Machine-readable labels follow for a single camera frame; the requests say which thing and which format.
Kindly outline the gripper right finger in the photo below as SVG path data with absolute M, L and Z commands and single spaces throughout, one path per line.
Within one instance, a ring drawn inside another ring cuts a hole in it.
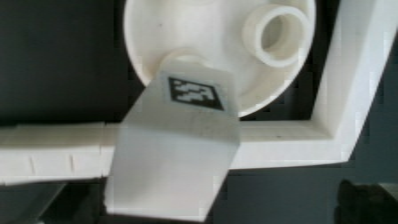
M 336 224 L 398 224 L 398 183 L 341 181 Z

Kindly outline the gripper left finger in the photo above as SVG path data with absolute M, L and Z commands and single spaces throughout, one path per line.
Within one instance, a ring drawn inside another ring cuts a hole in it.
M 41 215 L 64 187 L 55 182 L 0 186 L 0 224 L 43 224 Z

